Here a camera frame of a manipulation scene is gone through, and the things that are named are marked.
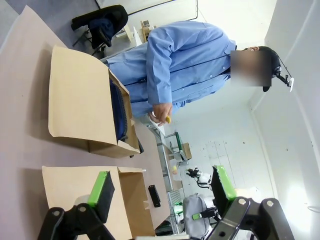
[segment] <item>black rectangular object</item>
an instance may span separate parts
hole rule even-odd
[[[153,202],[153,206],[155,208],[161,207],[161,204],[160,204],[161,201],[160,201],[159,194],[157,192],[156,186],[155,185],[150,185],[148,187],[148,190],[149,190],[152,202]]]

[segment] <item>tabletop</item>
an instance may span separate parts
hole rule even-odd
[[[155,185],[161,199],[161,207],[154,208],[147,192],[153,226],[157,227],[170,215],[170,209],[155,136],[144,125],[136,124],[136,134],[145,152],[123,159],[67,146],[49,134],[49,79],[54,45],[65,47],[40,17],[26,7],[0,53],[2,238],[37,238],[48,210],[42,166],[146,169],[143,173],[146,189]]]

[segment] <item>blue coat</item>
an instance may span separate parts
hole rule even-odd
[[[110,70],[130,92],[133,115],[172,103],[173,113],[215,93],[230,78],[235,42],[218,27],[180,21],[152,30],[148,42],[108,59]]]

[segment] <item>hand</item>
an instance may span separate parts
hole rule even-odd
[[[160,104],[153,105],[153,113],[155,115],[155,118],[158,121],[155,123],[160,123],[159,126],[164,125],[167,122],[166,121],[167,116],[171,116],[172,109],[173,109],[172,103],[160,103]]]

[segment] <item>bolt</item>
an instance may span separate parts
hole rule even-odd
[[[59,212],[59,211],[54,211],[54,212],[53,212],[53,215],[55,215],[55,216],[57,217],[57,216],[60,215],[60,212]]]
[[[266,204],[267,204],[270,208],[274,205],[274,203],[273,203],[272,201],[270,201],[270,200],[267,201]]]
[[[246,204],[246,200],[241,198],[241,199],[239,199],[238,203],[241,204],[241,205],[245,205]]]
[[[84,206],[79,207],[80,212],[85,212],[87,209]]]

